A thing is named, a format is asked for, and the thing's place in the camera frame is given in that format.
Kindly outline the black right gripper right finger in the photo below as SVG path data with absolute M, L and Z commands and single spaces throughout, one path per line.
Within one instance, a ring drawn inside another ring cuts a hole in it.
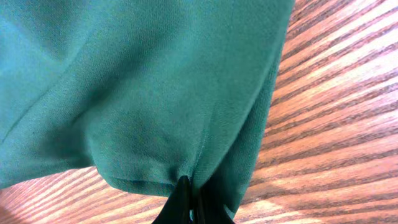
M 234 224 L 216 195 L 204 185 L 193 201 L 194 224 Z

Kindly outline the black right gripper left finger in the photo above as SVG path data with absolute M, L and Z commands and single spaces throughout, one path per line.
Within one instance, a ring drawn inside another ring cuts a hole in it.
M 152 224 L 189 224 L 190 218 L 190 181 L 187 176 L 179 178 L 159 215 Z

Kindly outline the green cloth garment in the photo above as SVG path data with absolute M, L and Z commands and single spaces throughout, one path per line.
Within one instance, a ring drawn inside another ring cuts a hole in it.
M 1 187 L 95 166 L 233 217 L 293 1 L 2 1 Z

